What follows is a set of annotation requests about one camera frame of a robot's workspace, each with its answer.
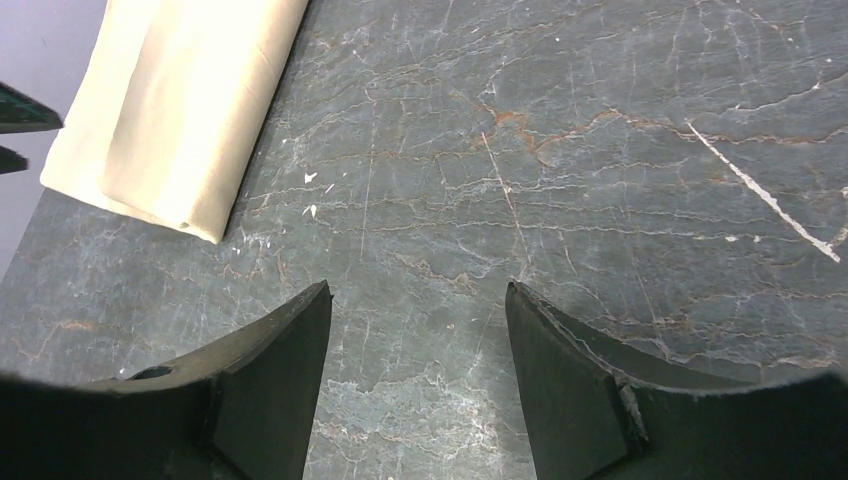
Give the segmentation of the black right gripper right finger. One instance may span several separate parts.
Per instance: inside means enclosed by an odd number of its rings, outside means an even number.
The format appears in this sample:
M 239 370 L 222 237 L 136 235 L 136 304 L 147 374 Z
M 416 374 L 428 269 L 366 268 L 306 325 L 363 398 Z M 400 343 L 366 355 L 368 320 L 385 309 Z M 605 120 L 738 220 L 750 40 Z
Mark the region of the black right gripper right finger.
M 529 286 L 505 295 L 540 479 L 843 479 L 847 375 L 711 375 L 624 344 Z

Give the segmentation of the beige cloth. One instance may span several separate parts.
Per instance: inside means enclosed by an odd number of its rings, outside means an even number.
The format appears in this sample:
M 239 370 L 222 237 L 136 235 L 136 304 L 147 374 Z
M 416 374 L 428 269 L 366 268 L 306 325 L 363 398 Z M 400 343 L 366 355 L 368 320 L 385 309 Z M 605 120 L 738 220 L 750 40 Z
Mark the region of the beige cloth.
M 303 1 L 110 1 L 41 184 L 218 243 Z

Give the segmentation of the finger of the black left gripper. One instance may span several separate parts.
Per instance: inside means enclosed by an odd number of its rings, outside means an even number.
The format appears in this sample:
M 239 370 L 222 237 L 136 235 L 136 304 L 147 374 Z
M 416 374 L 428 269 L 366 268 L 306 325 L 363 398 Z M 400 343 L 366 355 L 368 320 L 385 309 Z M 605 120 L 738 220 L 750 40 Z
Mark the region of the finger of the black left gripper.
M 1 133 L 30 133 L 61 129 L 60 115 L 43 103 L 1 83 Z
M 29 161 L 20 153 L 7 147 L 0 147 L 0 174 L 10 174 L 26 171 Z

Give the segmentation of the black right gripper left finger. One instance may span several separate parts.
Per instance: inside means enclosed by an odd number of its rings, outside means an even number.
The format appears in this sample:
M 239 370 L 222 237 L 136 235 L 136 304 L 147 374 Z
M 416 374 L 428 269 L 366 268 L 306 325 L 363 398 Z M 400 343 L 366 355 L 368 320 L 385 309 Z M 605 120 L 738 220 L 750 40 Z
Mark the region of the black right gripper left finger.
M 332 318 L 326 282 L 127 379 L 1 377 L 5 479 L 299 479 Z

